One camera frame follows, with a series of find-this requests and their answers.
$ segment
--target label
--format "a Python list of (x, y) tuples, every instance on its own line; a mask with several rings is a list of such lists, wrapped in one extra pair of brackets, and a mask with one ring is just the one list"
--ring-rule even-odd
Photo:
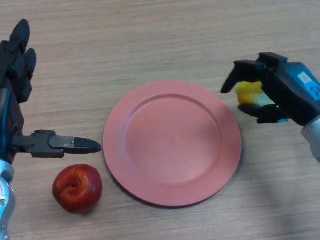
[(317, 80), (313, 81), (304, 71), (298, 75), (298, 78), (301, 80), (304, 88), (309, 92), (313, 99), (320, 101), (320, 84)]
[(313, 82), (312, 79), (311, 79), (304, 71), (298, 75), (298, 78), (299, 78), (304, 84), (308, 84), (308, 83)]

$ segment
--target apple stem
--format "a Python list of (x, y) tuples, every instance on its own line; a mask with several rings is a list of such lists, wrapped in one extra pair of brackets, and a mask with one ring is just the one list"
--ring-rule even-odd
[(67, 185), (72, 187), (72, 188), (74, 188), (76, 186), (74, 183), (71, 183), (71, 182), (68, 182)]

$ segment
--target yellow object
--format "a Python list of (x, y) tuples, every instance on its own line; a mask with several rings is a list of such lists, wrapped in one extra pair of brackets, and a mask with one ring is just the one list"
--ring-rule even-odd
[(235, 93), (239, 104), (255, 104), (259, 106), (274, 104), (274, 102), (261, 89), (262, 83), (241, 82), (236, 88)]

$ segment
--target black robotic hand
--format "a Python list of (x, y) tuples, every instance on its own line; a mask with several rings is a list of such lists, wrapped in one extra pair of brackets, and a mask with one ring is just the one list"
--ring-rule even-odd
[(291, 119), (306, 126), (320, 115), (320, 84), (316, 77), (303, 63), (288, 62), (288, 58), (272, 52), (260, 53), (256, 61), (235, 61), (221, 93), (229, 93), (240, 82), (259, 81), (275, 104), (239, 106), (244, 113), (258, 118), (258, 123)]
[(12, 164), (17, 153), (30, 153), (34, 158), (63, 158), (64, 153), (100, 152), (101, 145), (93, 140), (58, 136), (50, 130), (23, 135), (20, 104), (30, 97), (37, 64), (35, 50), (27, 50), (29, 38), (30, 26), (23, 19), (14, 28), (9, 41), (0, 43), (0, 159)]

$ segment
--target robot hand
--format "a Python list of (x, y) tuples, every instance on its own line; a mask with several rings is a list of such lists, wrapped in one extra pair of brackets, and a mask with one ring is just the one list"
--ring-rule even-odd
[(11, 188), (16, 154), (61, 159), (65, 153), (90, 154), (102, 149), (93, 140), (59, 136), (51, 130), (23, 135), (24, 117), (20, 104), (27, 102), (32, 92), (31, 79), (37, 63), (35, 50), (26, 51), (29, 38), (30, 26), (23, 19), (14, 28), (9, 41), (0, 43), (0, 240), (10, 239), (7, 227), (16, 204)]
[(291, 119), (303, 127), (301, 134), (320, 161), (320, 84), (303, 63), (263, 52), (256, 61), (235, 61), (221, 93), (229, 93), (240, 82), (261, 82), (263, 92), (274, 102), (262, 107), (240, 105), (242, 112), (256, 117), (259, 124)]

